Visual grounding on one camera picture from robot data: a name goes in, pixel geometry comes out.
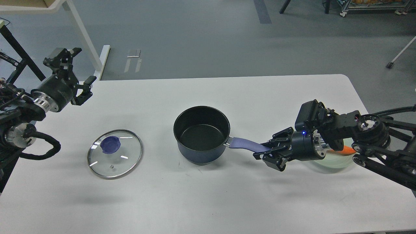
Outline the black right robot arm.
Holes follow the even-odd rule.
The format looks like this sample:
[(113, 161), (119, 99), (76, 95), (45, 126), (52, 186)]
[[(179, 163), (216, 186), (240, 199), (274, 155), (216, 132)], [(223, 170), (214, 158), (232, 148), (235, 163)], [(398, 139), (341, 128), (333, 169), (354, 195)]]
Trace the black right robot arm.
[(269, 167), (283, 171), (289, 161), (322, 160), (328, 150), (342, 151), (344, 139), (350, 138), (356, 164), (415, 190), (415, 124), (391, 117), (410, 111), (415, 111), (415, 107), (374, 114), (338, 114), (312, 100), (301, 106), (294, 127), (275, 133), (262, 144), (265, 149), (256, 149), (253, 155)]

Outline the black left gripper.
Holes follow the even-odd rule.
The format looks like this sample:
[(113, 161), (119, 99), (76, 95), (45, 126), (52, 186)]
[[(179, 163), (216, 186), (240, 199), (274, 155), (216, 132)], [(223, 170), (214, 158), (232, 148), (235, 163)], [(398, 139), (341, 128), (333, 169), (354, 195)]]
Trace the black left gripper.
[(56, 48), (48, 57), (43, 60), (43, 65), (52, 70), (52, 76), (46, 79), (38, 87), (38, 94), (52, 100), (52, 112), (60, 112), (71, 102), (72, 105), (81, 106), (92, 97), (92, 84), (96, 76), (89, 76), (83, 84), (73, 72), (73, 58), (82, 49)]

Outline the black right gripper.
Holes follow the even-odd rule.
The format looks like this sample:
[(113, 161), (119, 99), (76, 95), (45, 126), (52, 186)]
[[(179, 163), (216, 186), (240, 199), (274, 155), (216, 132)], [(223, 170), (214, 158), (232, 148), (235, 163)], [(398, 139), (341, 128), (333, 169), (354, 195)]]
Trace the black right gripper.
[(288, 161), (322, 160), (327, 153), (325, 142), (317, 131), (294, 132), (292, 127), (273, 134), (272, 139), (267, 141), (267, 147), (271, 149), (253, 153), (254, 158), (281, 172)]

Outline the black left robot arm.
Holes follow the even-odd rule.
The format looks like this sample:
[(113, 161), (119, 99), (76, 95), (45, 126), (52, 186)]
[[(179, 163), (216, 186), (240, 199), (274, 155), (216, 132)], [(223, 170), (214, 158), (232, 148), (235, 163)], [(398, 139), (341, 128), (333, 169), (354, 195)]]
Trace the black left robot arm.
[(91, 98), (95, 76), (82, 84), (73, 72), (73, 59), (81, 48), (57, 48), (43, 64), (52, 75), (27, 93), (13, 81), (1, 78), (1, 189), (4, 189), (19, 158), (45, 160), (57, 154), (61, 144), (39, 132), (35, 123), (48, 112), (60, 112), (69, 103), (83, 105)]

